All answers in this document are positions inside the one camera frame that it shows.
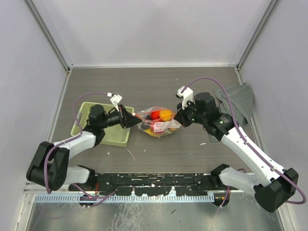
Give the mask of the yellow toy banana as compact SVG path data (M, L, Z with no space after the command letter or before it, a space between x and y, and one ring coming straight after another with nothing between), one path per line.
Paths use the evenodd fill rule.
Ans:
M145 130L143 130L143 132L145 132L146 134L148 134L152 137L156 137L156 138L161 137L161 133L154 133L150 129L145 129Z

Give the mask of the red toy tomato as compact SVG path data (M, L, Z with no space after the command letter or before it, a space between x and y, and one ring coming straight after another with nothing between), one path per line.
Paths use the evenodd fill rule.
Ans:
M151 120L160 119L160 112L161 110L152 111L150 113Z

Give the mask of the clear orange zip bag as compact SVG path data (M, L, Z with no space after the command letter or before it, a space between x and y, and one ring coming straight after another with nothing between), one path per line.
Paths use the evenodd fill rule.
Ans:
M133 113L133 114L135 116L137 116L138 118L140 118L142 120L142 122L150 123L151 127L149 129L154 133L161 133L161 137L165 136L165 135L172 134L181 127L181 124L174 119L174 116L175 116L176 113L174 113L173 111L172 112L173 112L174 116L173 116L173 119L171 121L164 122L161 119L151 120L150 113L152 111L156 111L156 110L170 110L170 111L172 111L171 109L167 109L167 108L164 108L164 107L153 106L151 108L147 108L147 109L144 109L140 112ZM141 126L141 123L138 124L138 128L139 128L139 130L141 130L143 132L143 129L141 129L140 126Z

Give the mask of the yellow orange toy fruit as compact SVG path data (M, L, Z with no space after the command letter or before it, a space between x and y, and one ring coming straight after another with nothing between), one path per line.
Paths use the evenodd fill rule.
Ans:
M161 110L159 113L159 117L162 121L167 122L173 119L173 112L170 110Z

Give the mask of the dark purple toy plum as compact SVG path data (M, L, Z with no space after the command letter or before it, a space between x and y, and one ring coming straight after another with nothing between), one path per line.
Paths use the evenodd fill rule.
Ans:
M151 127L150 123L148 122L142 122L140 128L143 130L147 130Z

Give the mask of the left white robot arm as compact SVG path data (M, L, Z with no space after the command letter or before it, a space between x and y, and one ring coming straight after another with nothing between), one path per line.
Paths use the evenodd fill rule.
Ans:
M39 144L27 170L26 179L45 187L47 193L73 183L90 191L96 186L95 171L85 166L69 167L69 160L100 144L106 128L116 125L130 128L139 123L141 119L128 112L121 104L108 113L102 105L95 104L90 108L87 124L80 134L60 142L44 141Z

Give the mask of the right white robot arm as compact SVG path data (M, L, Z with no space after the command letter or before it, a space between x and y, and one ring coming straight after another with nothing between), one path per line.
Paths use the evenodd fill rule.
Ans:
M249 139L241 127L236 127L229 114L219 112L214 97L208 92L193 94L191 89L179 91L181 99L174 117L184 127L200 124L208 134L233 150L252 170L253 175L221 164L211 171L211 184L221 190L231 186L253 195L258 204L273 213L295 194L299 175L269 158Z

